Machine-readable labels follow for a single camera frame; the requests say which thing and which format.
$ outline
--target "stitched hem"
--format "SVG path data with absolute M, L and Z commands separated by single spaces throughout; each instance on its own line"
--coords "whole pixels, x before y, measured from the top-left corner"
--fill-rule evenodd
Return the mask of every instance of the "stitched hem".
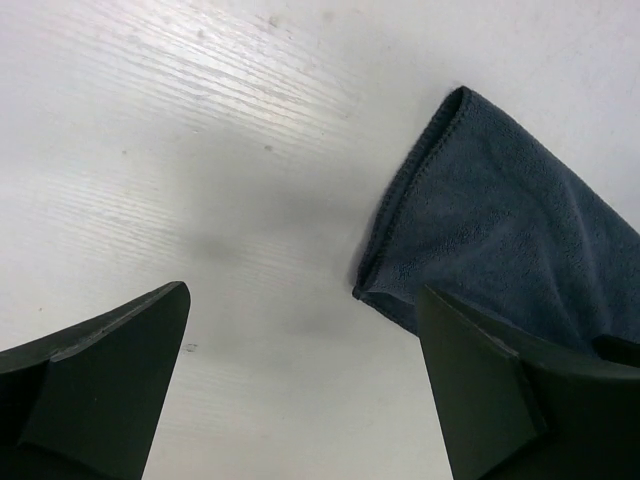
M 431 160 L 446 146 L 447 141 L 468 112 L 472 98 L 473 92 L 471 90 L 467 87 L 460 87 L 450 93 L 442 102 L 387 189 L 358 268 L 356 285 L 352 295 L 400 325 L 404 322 L 394 318 L 388 310 L 375 304 L 373 299 L 365 300 L 363 296 L 375 281 L 384 263 L 389 242 L 395 232 L 400 214 L 407 200 L 411 197 L 416 182 L 424 175 Z

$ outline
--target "white surface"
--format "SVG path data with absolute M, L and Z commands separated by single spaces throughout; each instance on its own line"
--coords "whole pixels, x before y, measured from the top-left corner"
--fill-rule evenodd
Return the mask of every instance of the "white surface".
M 639 22 L 633 0 L 4 0 L 0 348 L 183 279 L 197 348 L 146 479 L 450 479 L 418 341 L 349 294 L 368 218 L 464 83 L 640 226 Z

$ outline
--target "microfiber cloth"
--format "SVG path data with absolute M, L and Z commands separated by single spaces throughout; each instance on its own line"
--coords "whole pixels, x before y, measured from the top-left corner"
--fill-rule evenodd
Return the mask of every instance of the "microfiber cloth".
M 355 298 L 416 333 L 424 285 L 595 355 L 640 343 L 640 236 L 512 118 L 451 93 L 391 183 Z

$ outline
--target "dark green plastic part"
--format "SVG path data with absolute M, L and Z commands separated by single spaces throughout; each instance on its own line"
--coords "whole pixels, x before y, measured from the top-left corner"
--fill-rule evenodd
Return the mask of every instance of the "dark green plastic part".
M 419 336 L 455 480 L 637 480 L 640 369 L 426 288 Z
M 140 479 L 189 305 L 171 283 L 0 353 L 0 478 Z

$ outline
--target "gray towel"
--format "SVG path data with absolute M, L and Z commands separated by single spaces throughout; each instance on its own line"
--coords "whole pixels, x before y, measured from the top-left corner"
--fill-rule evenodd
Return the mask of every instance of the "gray towel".
M 595 355 L 640 343 L 640 237 L 512 118 L 451 93 L 393 180 L 353 295 L 416 333 L 421 286 Z

